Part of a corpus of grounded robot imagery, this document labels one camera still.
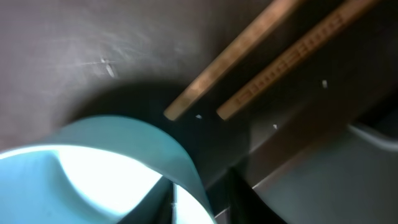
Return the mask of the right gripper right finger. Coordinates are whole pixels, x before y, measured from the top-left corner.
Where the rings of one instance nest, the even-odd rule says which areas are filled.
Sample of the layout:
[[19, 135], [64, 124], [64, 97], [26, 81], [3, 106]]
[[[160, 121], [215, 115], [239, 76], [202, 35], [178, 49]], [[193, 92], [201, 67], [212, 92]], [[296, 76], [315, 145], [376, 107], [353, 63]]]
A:
[[235, 169], [228, 171], [229, 221], [232, 224], [287, 224], [268, 207]]

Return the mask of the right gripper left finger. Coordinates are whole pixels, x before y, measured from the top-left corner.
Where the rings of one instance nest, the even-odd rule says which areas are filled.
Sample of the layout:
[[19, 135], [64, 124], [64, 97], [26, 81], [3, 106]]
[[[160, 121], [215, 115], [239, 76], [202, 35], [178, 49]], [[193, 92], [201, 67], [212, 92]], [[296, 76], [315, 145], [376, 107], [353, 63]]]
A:
[[161, 177], [144, 199], [118, 224], [171, 224], [173, 222], [174, 184]]

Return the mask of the light blue bowl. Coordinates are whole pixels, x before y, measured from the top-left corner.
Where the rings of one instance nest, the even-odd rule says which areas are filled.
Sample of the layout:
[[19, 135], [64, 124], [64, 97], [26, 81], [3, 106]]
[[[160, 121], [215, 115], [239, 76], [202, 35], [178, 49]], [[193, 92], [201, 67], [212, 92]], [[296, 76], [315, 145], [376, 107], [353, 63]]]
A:
[[95, 116], [1, 153], [2, 223], [118, 223], [161, 177], [172, 223], [214, 223], [196, 167], [169, 134], [138, 119]]

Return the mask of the wooden chopstick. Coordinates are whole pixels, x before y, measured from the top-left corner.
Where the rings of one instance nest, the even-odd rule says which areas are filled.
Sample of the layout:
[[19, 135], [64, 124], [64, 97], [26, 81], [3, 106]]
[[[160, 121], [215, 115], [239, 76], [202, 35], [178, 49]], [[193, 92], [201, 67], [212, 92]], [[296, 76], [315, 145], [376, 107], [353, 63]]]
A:
[[305, 0], [273, 0], [165, 109], [175, 121], [283, 23]]
[[378, 2], [379, 0], [354, 0], [338, 6], [225, 101], [216, 110], [218, 116], [223, 120], [230, 119]]

